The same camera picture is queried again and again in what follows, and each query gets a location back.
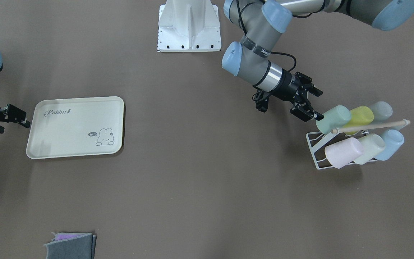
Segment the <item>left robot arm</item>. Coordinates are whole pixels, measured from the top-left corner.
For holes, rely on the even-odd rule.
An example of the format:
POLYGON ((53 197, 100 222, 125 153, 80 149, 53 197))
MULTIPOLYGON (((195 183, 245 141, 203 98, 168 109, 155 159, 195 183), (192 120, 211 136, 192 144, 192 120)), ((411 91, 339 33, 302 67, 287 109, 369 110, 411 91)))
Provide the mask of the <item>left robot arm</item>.
POLYGON ((292 103, 291 114, 302 121, 322 120, 308 100, 322 91, 301 72, 294 74, 271 62, 273 47, 286 31, 292 18, 312 13, 342 13, 382 31, 402 25, 414 13, 414 0, 227 0, 225 16, 240 27, 244 36, 230 44, 222 67, 256 89, 255 108, 268 110, 274 96, 292 103))

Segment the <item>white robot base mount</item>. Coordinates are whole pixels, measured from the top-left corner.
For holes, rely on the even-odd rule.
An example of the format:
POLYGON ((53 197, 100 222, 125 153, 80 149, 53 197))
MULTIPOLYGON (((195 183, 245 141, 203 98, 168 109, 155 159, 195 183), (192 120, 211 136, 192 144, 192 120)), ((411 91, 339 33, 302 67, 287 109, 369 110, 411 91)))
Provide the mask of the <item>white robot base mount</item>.
POLYGON ((158 13, 159 52, 221 50, 219 9, 210 0, 168 0, 158 13))

